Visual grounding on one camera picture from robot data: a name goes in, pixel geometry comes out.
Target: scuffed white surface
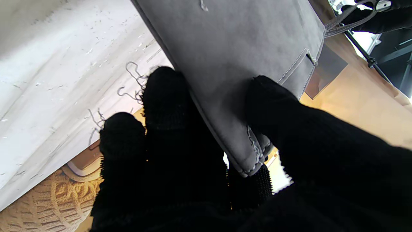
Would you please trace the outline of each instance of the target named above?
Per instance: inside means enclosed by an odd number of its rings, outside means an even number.
[[[170,63],[128,0],[0,5],[2,210],[88,146],[87,109],[107,118],[140,108],[116,94],[138,90],[128,61],[142,74]]]

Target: pocket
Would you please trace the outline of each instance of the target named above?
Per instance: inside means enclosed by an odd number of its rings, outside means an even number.
[[[316,67],[316,60],[305,49],[291,68],[285,72],[278,84],[291,91],[298,99],[301,98]]]

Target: gray felt pouch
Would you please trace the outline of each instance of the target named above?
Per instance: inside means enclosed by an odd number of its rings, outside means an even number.
[[[308,0],[132,2],[185,75],[195,104],[233,166],[244,177],[255,174],[273,145],[245,121],[251,78],[268,76],[300,98],[326,33],[341,32],[335,26],[342,19],[325,27]]]

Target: gloved hand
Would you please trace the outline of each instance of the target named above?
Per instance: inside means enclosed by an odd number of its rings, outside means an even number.
[[[115,212],[201,202],[227,212],[253,209],[272,195],[266,166],[250,178],[227,170],[223,150],[198,113],[181,73],[159,67],[149,76],[142,101],[146,134],[125,112],[108,118],[100,131],[104,182],[92,211],[94,224],[115,217]]]
[[[248,178],[227,171],[182,74],[158,68],[142,100],[146,134],[128,113],[101,130],[105,180],[91,231],[411,228],[411,151],[300,104],[265,76],[251,80],[245,115],[293,177],[274,196],[265,166]]]

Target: strap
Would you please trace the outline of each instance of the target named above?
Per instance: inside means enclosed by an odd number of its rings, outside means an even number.
[[[336,27],[337,25],[339,25],[345,18],[347,18],[356,8],[358,5],[361,4],[365,4],[367,2],[371,2],[373,4],[373,10],[370,13],[370,15],[362,20],[359,20],[357,22],[345,25],[345,26],[339,26]],[[345,32],[347,30],[350,30],[354,27],[357,27],[359,25],[362,25],[364,23],[366,23],[367,21],[369,21],[370,19],[372,19],[377,13],[378,11],[376,10],[376,5],[377,5],[377,0],[362,0],[359,1],[356,5],[351,6],[350,8],[348,8],[347,10],[345,10],[343,12],[343,14],[338,15],[336,18],[332,19],[329,23],[326,24],[326,35],[325,37],[331,37],[337,34],[340,34],[342,32]]]

